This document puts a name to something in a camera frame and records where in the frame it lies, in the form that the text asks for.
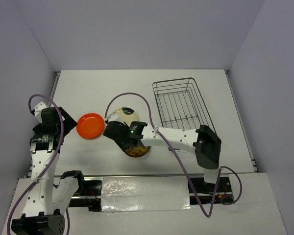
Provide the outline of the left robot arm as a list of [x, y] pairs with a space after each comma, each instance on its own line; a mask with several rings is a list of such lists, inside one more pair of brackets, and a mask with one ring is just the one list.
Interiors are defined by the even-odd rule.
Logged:
[[74, 195], [86, 190], [80, 170], [64, 172], [57, 186], [54, 176], [64, 137], [73, 130], [76, 121], [62, 108], [35, 107], [39, 124], [33, 128], [30, 140], [32, 157], [31, 184], [23, 194], [26, 204], [20, 218], [8, 219], [9, 233], [17, 235], [62, 235], [69, 230], [65, 212]]

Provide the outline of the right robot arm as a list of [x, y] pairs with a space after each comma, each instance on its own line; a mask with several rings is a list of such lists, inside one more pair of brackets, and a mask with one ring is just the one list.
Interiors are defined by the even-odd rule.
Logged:
[[204, 188], [215, 191], [221, 184], [218, 178], [221, 139], [207, 125], [201, 125], [198, 129], [173, 129], [153, 127], [150, 123], [140, 121], [134, 121], [130, 126], [110, 121], [103, 135], [123, 151], [138, 146], [161, 146], [194, 154], [197, 164], [203, 168]]

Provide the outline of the orange plate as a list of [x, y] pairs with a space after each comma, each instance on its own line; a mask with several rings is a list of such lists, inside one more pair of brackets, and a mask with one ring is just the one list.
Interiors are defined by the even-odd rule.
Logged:
[[99, 137], [105, 127], [104, 119], [97, 113], [83, 115], [77, 122], [77, 133], [84, 139], [95, 139]]

